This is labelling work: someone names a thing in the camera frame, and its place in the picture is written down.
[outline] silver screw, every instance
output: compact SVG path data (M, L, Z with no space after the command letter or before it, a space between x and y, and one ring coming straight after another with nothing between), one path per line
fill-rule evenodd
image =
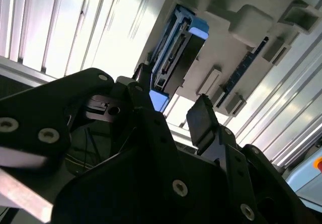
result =
M107 81L107 77L106 77L105 75L103 75L103 74L100 74L100 75L99 75L99 78L100 78L101 80Z
M228 128L225 128L225 132L228 133L229 135L232 135L232 132Z
M139 91L143 91L143 88L142 87L140 87L140 86L135 86L135 88L137 89L137 90L139 90Z
M254 151L254 153L256 153L257 155L260 153L259 151L258 151L258 149L257 148L255 148L255 147L253 147L252 148L252 150Z
M43 128L38 133L38 139L45 143L55 143L59 140L59 132L53 128Z
M253 210L248 205L241 204L240 209L241 209L242 213L244 214L244 216L246 216L246 218L248 220L254 220L255 219L255 214L254 214Z
M0 132L13 132L17 130L19 123L11 117L0 117Z
M174 192L181 197L185 197L188 194L188 188L181 180L174 180L172 182L172 188Z

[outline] ceiling panel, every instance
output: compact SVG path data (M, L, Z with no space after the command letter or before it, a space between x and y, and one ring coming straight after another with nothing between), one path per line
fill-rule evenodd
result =
M0 55L54 78L132 76L165 0L2 0Z

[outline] mounting hole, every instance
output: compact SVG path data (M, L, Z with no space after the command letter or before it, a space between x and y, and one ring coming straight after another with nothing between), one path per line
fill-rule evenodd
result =
M165 138L165 137L161 137L161 138L160 138L160 141L161 141L161 142L163 142L163 143L166 143L166 142L167 142L167 140L166 140L166 138Z
M99 75L99 78L101 79L101 80L104 80L104 81L107 81L107 77L105 76L105 75L103 75L103 74L100 74Z
M108 110L108 113L111 115L111 116L115 116L117 114L119 114L120 112L120 108L118 107L111 107L109 110Z
M43 128L38 133L38 139L45 143L55 143L59 140L59 132L53 128Z
M143 88L141 86L135 86L135 88L141 92L143 91Z
M172 188L173 188L173 191L181 197L185 197L188 194L188 188L186 184L181 180L173 181Z
M231 132L228 128L225 128L225 132L226 132L228 135L232 135L232 132Z
M0 117L0 132L13 132L17 130L19 123L10 117Z
M252 150L253 150L253 152L254 152L254 153L256 153L257 155L260 153L260 152L258 151L258 149L257 149L257 148L255 148L255 147L252 147Z
M241 170L237 170L237 173L242 177L244 176L244 173Z
M240 210L242 211L242 213L244 214L244 216L246 216L246 218L248 220L253 221L255 219L255 214L254 214L253 210L248 205L241 204Z

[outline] orange object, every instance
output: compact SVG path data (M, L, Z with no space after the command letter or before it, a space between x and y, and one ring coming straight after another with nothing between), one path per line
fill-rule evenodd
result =
M322 157L317 158L313 163L314 168L319 169L322 172Z

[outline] black metal bracket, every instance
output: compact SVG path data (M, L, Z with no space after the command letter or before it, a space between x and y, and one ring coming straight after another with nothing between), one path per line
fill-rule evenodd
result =
M242 206L247 206L253 212L248 220L266 223L257 211L246 158L237 150L233 133L218 123L212 104L205 94L188 111L187 122L192 143L199 147L198 155L214 161L225 172L230 204L236 213L245 218Z

